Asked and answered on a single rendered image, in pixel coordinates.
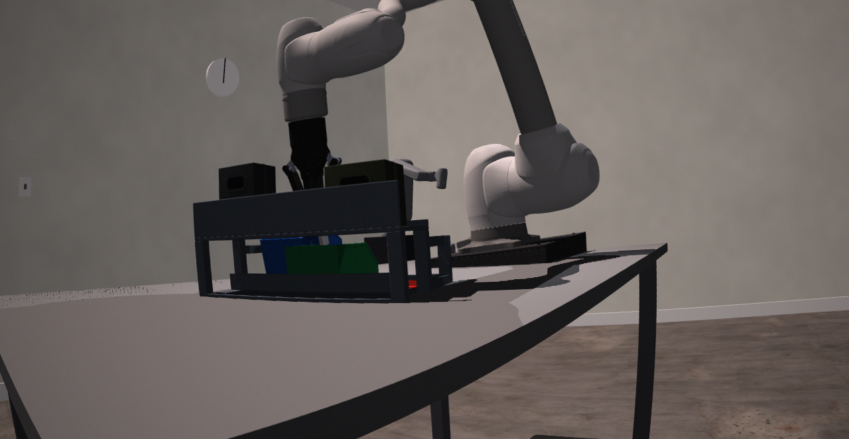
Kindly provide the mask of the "green bin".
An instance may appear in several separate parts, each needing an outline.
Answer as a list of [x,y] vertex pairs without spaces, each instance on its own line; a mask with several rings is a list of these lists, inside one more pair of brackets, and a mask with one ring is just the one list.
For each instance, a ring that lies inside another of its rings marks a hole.
[[285,247],[289,274],[378,273],[378,261],[367,243]]

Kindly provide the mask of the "blue bin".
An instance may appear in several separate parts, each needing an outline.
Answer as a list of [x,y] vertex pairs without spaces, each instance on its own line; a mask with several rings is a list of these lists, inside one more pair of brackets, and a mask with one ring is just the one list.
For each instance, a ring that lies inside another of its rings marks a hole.
[[[342,245],[342,238],[328,235],[330,245]],[[320,245],[316,237],[274,237],[274,239],[260,239],[263,260],[267,274],[287,274],[287,263],[285,247],[301,245]]]

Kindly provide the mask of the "olive green tool case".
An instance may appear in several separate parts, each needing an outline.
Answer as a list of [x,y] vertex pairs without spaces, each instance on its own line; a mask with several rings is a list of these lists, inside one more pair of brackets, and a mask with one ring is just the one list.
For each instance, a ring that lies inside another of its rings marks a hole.
[[325,188],[395,180],[399,181],[401,225],[407,225],[403,165],[390,160],[371,160],[324,167]]

